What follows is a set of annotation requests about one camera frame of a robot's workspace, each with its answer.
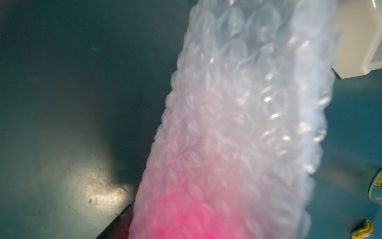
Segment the clear bubble wrap sheet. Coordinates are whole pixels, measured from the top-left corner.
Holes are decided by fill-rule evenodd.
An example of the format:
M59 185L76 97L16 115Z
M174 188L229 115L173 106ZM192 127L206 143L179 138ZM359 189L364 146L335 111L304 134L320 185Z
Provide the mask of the clear bubble wrap sheet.
M231 187L258 239L306 238L337 6L198 1L140 185L198 181L208 195Z

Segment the pink plastic wine glass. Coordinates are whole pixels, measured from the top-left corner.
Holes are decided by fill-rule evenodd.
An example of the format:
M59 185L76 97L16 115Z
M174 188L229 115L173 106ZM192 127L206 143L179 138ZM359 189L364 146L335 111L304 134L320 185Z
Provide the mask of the pink plastic wine glass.
M140 185L129 229L131 239L257 239L236 190L202 191L202 184Z

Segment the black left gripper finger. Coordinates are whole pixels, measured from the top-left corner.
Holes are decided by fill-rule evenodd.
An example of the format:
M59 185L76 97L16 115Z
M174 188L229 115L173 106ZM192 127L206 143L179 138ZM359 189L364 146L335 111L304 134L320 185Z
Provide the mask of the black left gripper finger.
M128 239L133 218L133 207L133 204L129 204L96 239Z

